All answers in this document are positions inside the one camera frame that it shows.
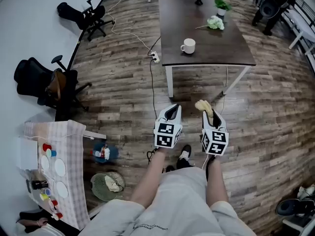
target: dark wooden table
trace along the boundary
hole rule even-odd
[[[158,0],[160,14],[162,65],[166,69],[169,97],[173,97],[173,73],[176,66],[244,66],[234,81],[224,90],[227,94],[248,69],[256,65],[252,53],[227,12],[223,19],[224,30],[196,27],[207,24],[207,19],[217,14],[214,0]],[[186,38],[196,41],[195,52],[185,54],[180,46]]]

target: wall baseboard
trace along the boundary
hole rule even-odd
[[[104,1],[104,0],[100,0],[100,2],[98,3],[97,7],[99,7],[99,6],[103,3],[103,1]],[[78,39],[77,45],[76,45],[75,48],[74,48],[74,51],[73,51],[73,53],[72,53],[72,56],[71,56],[71,59],[70,59],[70,61],[69,61],[69,64],[68,64],[67,69],[70,69],[71,66],[72,66],[72,63],[73,63],[74,58],[75,58],[75,55],[76,55],[76,53],[77,53],[77,51],[78,51],[78,49],[79,49],[79,46],[80,46],[80,43],[81,43],[81,40],[82,40],[82,38],[83,38],[84,33],[85,33],[85,31],[83,30],[83,31],[81,32],[81,35],[80,35],[79,39]]]

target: wooden floor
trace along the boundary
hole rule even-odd
[[[314,174],[315,80],[302,52],[288,49],[294,36],[285,24],[279,22],[273,36],[267,37],[261,33],[263,23],[251,26],[256,9],[250,1],[228,1],[233,5],[229,13],[257,66],[225,99],[220,95],[226,83],[225,67],[174,69],[173,102],[183,108],[183,134],[167,164],[175,164],[182,146],[189,143],[191,163],[202,166],[201,114],[194,103],[199,99],[211,102],[219,113],[223,111],[230,134],[229,147],[221,158],[230,202],[257,235],[269,235],[280,224],[274,213],[276,204]],[[106,0],[104,6],[108,10],[117,2]],[[123,0],[111,14],[117,19],[117,32],[138,34],[149,47],[159,37],[158,0]],[[123,174],[127,185],[120,198],[128,199],[146,170],[146,152],[153,148],[150,58],[136,37],[114,35],[110,28],[104,27],[105,38],[97,33],[92,42],[83,40],[75,57],[72,69],[78,71],[80,84],[92,82],[93,86],[80,96],[90,111],[79,112],[74,119],[90,131],[108,135],[108,143],[116,145],[120,153],[114,165],[100,166],[93,162],[89,149],[85,150],[86,188],[96,172],[115,169]],[[154,50],[160,54],[160,42]],[[237,68],[229,67],[229,79],[236,72]],[[152,73],[159,114],[172,102],[165,69],[153,64]],[[88,209],[99,204],[90,191],[86,197]]]

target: potted plant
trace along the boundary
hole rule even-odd
[[[227,11],[229,11],[232,6],[225,2],[224,0],[215,0],[216,7],[218,8],[218,14],[224,16]]]

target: small table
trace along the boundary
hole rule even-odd
[[[47,179],[49,188],[52,190],[52,197],[58,202],[57,210],[63,214],[61,220],[79,230],[90,222],[83,185],[83,136],[106,139],[106,135],[89,132],[85,129],[85,125],[73,120],[45,123],[26,122],[24,129],[24,135],[27,138],[38,141],[38,170],[25,171],[23,175],[29,181]],[[44,143],[51,145],[52,149],[57,151],[56,157],[49,158],[49,169],[45,172],[41,166],[41,157],[45,154],[42,150]],[[60,158],[65,164],[65,175],[62,177],[57,175],[54,168],[57,158]],[[61,197],[57,191],[58,181],[64,183],[68,190],[66,198]],[[52,213],[48,200],[42,201],[39,196],[41,190],[30,189],[30,198]]]
[[[301,37],[308,39],[309,41],[313,42],[313,45],[306,50],[305,55],[311,53],[311,50],[315,47],[315,33],[305,21],[305,19],[298,13],[296,10],[288,10],[289,11],[289,18],[293,20],[293,25],[291,30],[297,26],[300,30],[300,33],[296,36],[293,42],[290,44],[289,49],[292,49],[293,46],[300,40]]]
[[[252,53],[229,13],[225,15],[224,30],[195,29],[207,24],[216,15],[214,0],[158,0],[160,13],[162,66],[166,69],[169,97],[173,97],[173,67],[182,66],[243,66],[234,80],[222,91],[227,94],[251,66],[256,65]],[[196,41],[191,55],[181,51],[186,38]]]

